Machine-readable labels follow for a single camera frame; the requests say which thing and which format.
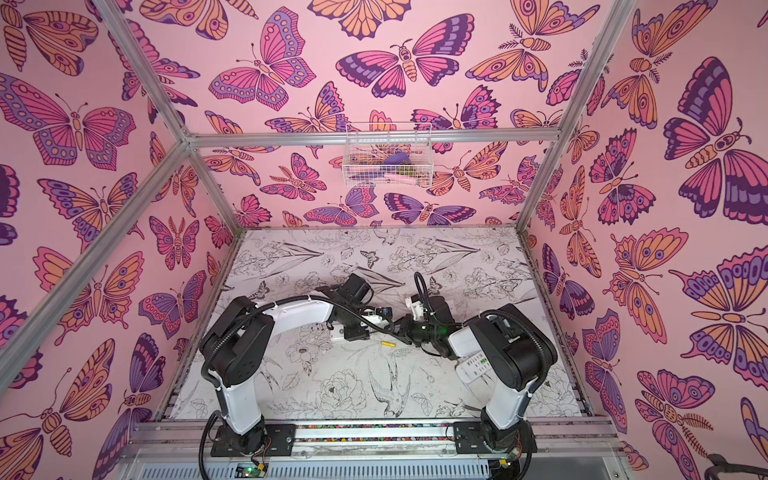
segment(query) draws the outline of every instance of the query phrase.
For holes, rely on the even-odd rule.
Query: orange butterfly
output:
[[[35,275],[40,279],[40,287],[46,292],[50,292],[72,267],[72,262],[67,257],[47,247],[39,247],[38,255],[32,261],[38,266]],[[128,325],[123,316],[131,306],[131,294],[139,281],[142,264],[144,257],[141,252],[132,253],[112,270],[105,282],[102,277],[100,281],[94,280],[86,285],[58,321],[58,324],[64,327],[64,333],[54,344],[61,345],[67,333],[90,325],[96,316],[101,317],[105,323],[122,323],[123,328],[127,329]],[[104,276],[107,275],[108,267],[104,266]]]
[[[659,83],[659,74],[654,67],[665,62],[672,52],[661,55],[655,60],[653,58],[664,53],[699,25],[699,22],[709,15],[716,4],[717,0],[681,3],[667,16],[666,20],[663,15],[657,15],[647,24],[640,23],[638,8],[632,20],[632,42],[635,48],[647,58],[634,58],[629,62],[629,68],[638,74],[627,77],[611,87],[600,106],[604,107],[612,98],[615,98],[622,110],[629,106],[630,119],[644,127],[655,128],[658,120],[656,98],[645,72],[654,83]]]
[[[528,35],[559,35],[582,26],[587,20],[600,10],[600,5],[587,8],[581,15],[573,15],[562,2],[549,5],[549,0],[511,0],[512,9],[520,22],[520,26]],[[466,76],[485,81],[499,81],[512,76],[512,80],[538,80],[538,90],[547,89],[549,73],[544,62],[531,51],[545,51],[551,48],[551,44],[541,38],[523,38],[522,32],[509,24],[512,36],[517,40],[507,41],[498,47],[500,49],[514,48],[518,45],[524,48],[516,48],[488,60],[481,61],[470,68]]]
[[[85,62],[73,52],[83,52],[96,40],[96,23],[72,12],[35,12],[22,17],[14,7],[23,1],[0,5],[2,18],[8,24],[4,29],[5,47],[16,68],[22,71],[27,61],[27,41],[21,31],[26,23],[29,38],[48,63],[67,75],[79,75]]]
[[[56,404],[56,389],[54,399],[50,407],[43,410],[40,415],[32,416],[20,413],[16,416],[27,416],[31,419],[40,419],[42,425],[33,429],[22,430],[0,437],[0,465],[3,466],[2,478],[20,478],[29,480],[34,474],[40,462],[43,450],[44,436],[49,434],[49,442],[59,455],[72,456],[72,435],[69,428],[64,425],[64,419],[72,422],[85,422],[102,413],[109,405],[112,394],[112,384],[107,383],[109,368],[114,358],[114,340],[107,339],[96,348],[88,360],[74,378],[67,395],[61,401],[58,412],[53,410]]]
[[[437,197],[447,194],[451,191],[451,187],[453,187],[454,178],[464,190],[469,192],[470,185],[467,176],[479,180],[487,180],[498,175],[498,172],[502,170],[502,166],[497,165],[497,163],[501,160],[502,154],[506,148],[507,142],[505,141],[497,141],[489,144],[479,151],[463,169],[460,168],[462,166],[462,160],[464,159],[462,156],[462,160],[459,160],[458,166],[453,167],[453,172],[435,172],[432,174],[432,188],[428,188],[427,193]]]
[[[574,175],[574,181],[571,183],[571,187],[563,194],[560,199],[560,211],[563,217],[571,220],[571,222],[560,229],[560,235],[571,235],[571,239],[568,241],[568,262],[573,266],[581,265],[592,276],[600,278],[602,275],[602,269],[600,268],[600,262],[598,256],[592,249],[592,245],[587,241],[587,237],[584,236],[582,230],[586,230],[584,222],[578,217],[579,210],[581,210],[581,201],[584,198],[584,184],[587,178],[584,174],[584,165],[581,165],[576,174]],[[587,198],[587,205],[584,207],[584,215],[587,214],[589,208],[589,198]],[[595,241],[594,234],[592,235],[592,241]]]

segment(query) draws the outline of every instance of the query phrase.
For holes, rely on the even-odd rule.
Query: pink butterfly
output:
[[[289,184],[272,184],[265,187],[261,187],[261,191],[268,195],[282,195],[285,198],[294,199],[301,197],[302,200],[313,201],[318,190],[325,190],[326,185],[317,180],[320,176],[317,170],[310,168],[306,164],[306,160],[299,154],[292,154],[290,157],[290,166],[293,170],[293,174],[290,170],[280,165],[278,168],[283,171],[286,177],[274,177],[270,175],[270,178],[276,182],[290,182]]]
[[[197,102],[181,93],[180,91],[168,86],[174,84],[174,81],[168,77],[197,78],[200,77],[200,74],[194,70],[184,67],[183,65],[179,65],[173,60],[160,58],[160,53],[149,41],[149,38],[147,38],[147,36],[144,34],[144,31],[141,30],[141,26],[132,20],[126,20],[126,22],[128,23],[128,27],[131,29],[131,33],[134,34],[134,38],[136,38],[136,41],[138,41],[139,45],[141,46],[141,50],[144,52],[144,56],[146,56],[147,60],[149,60],[149,62],[152,64],[152,69],[157,74],[157,77],[160,80],[160,83],[163,85],[163,89],[170,98],[170,101],[174,102],[175,104],[184,104],[190,105],[191,107],[196,107]],[[145,96],[147,92],[144,90],[144,86],[141,84],[141,80],[136,75],[136,72],[134,72],[133,66],[125,57],[123,51],[118,46],[111,33],[109,34],[109,38],[112,40],[112,45],[114,45],[115,50],[118,51],[120,60],[123,62],[123,66],[127,70],[123,77],[123,100],[131,100],[134,95],[136,95],[136,92],[139,91],[139,89],[141,89],[141,96]],[[154,119],[157,117],[157,107],[155,107],[154,103],[152,103],[151,98],[147,98],[147,112],[149,114],[149,121],[154,123]]]
[[[67,114],[52,98],[11,75],[0,73],[0,91],[5,120],[34,131],[46,165],[72,165],[78,150],[85,149],[94,167],[117,170],[117,147],[126,145],[136,129],[131,114],[118,108],[95,108],[82,118],[77,111]]]
[[[301,88],[315,78],[309,65],[299,57],[304,39],[299,35],[299,16],[280,7],[264,23],[260,53],[252,67],[223,71],[208,86],[216,98],[234,98],[241,104],[256,98],[277,111],[288,102],[288,92],[280,85]]]
[[[259,199],[256,198],[256,195],[251,194],[247,197],[243,197],[240,201],[240,209],[235,207],[235,218],[237,218],[237,222],[243,226],[243,228],[254,228],[258,227],[259,223],[266,222],[272,218],[272,214],[266,208],[260,207]]]
[[[200,221],[195,220],[185,230],[186,222],[182,217],[181,225],[177,229],[173,217],[168,217],[168,227],[156,217],[149,217],[149,227],[152,229],[152,233],[157,236],[157,252],[165,255],[165,266],[169,270],[173,270],[174,265],[179,263],[184,263],[184,268],[190,266],[192,260],[190,253],[194,252],[195,236],[200,231]]]

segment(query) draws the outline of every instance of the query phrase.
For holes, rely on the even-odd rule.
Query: wire basket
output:
[[[350,125],[358,124],[347,124],[341,165],[347,187],[361,183],[421,188],[432,186],[435,166],[431,124],[394,122],[387,124],[392,130],[375,131],[375,134],[371,133],[374,125],[379,127],[381,124],[359,124],[368,127],[369,131],[364,135],[351,131]],[[391,158],[397,154],[404,155]]]

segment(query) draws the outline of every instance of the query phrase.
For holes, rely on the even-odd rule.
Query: metal bar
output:
[[[131,32],[131,28],[125,21],[125,17],[114,0],[93,0],[93,2],[103,18],[104,24],[112,34],[112,38],[120,46],[125,58],[128,59],[128,62],[134,69],[134,73],[141,81],[142,88],[147,92],[149,98],[152,99],[157,112],[168,126],[168,130],[170,130],[177,142],[186,141],[187,136],[189,136],[187,126],[182,123],[176,113],[176,108],[171,104],[170,98],[160,83],[160,79],[141,50],[141,46],[138,44],[134,34]]]
[[[160,187],[187,156],[187,149],[177,145],[144,179],[133,197],[99,233],[96,240],[80,255],[61,281],[35,307],[19,327],[11,342],[0,350],[0,396],[8,391],[16,375],[24,368],[35,350],[54,329],[88,281],[103,267],[139,215],[154,199]]]
[[[381,132],[355,132],[359,141],[373,143],[381,140]],[[492,141],[556,141],[560,136],[557,128],[488,128],[479,130],[434,130],[432,142],[492,142]],[[413,141],[413,131],[390,131],[387,136],[392,143],[408,143]],[[232,147],[256,145],[344,145],[346,132],[319,132],[281,134],[266,132],[263,134],[235,135],[196,135],[189,138],[192,148]]]
[[[621,34],[624,24],[633,13],[632,9],[637,0],[614,0],[611,11],[605,19],[602,29],[594,39],[592,51],[584,69],[579,75],[578,83],[571,95],[571,100],[565,108],[563,117],[560,120],[560,138],[554,146],[547,149],[547,154],[538,168],[536,178],[533,180],[531,189],[528,192],[528,198],[525,199],[520,215],[518,216],[518,232],[525,230],[528,221],[533,216],[536,204],[541,199],[544,189],[549,182],[549,177],[560,162],[560,157],[565,151],[565,146],[571,136],[571,132],[576,128],[581,112],[592,95],[592,90],[597,84],[600,75],[603,72],[611,52],[614,50],[616,41]]]

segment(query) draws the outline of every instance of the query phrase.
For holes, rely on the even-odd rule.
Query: line drawing of bird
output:
[[[402,410],[406,407],[408,401],[408,394],[411,391],[411,376],[408,376],[408,386],[406,386],[405,394],[400,394],[400,388],[397,385],[397,362],[395,363],[395,371],[392,371],[392,365],[387,361],[387,368],[389,369],[389,388],[382,387],[371,373],[371,364],[368,363],[368,377],[371,381],[371,390],[373,395],[381,403],[386,403],[384,409],[385,417],[400,417]]]

